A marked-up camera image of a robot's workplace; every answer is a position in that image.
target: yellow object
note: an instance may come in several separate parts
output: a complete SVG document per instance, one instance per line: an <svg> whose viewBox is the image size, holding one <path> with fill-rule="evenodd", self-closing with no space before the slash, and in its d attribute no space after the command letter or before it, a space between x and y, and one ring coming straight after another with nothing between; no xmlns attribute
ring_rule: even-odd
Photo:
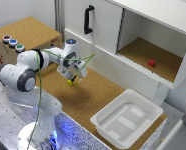
<svg viewBox="0 0 186 150"><path fill-rule="evenodd" d="M72 86L72 85L74 85L74 82L72 82L71 80L68 80L68 84L69 84L70 86Z"/></svg>

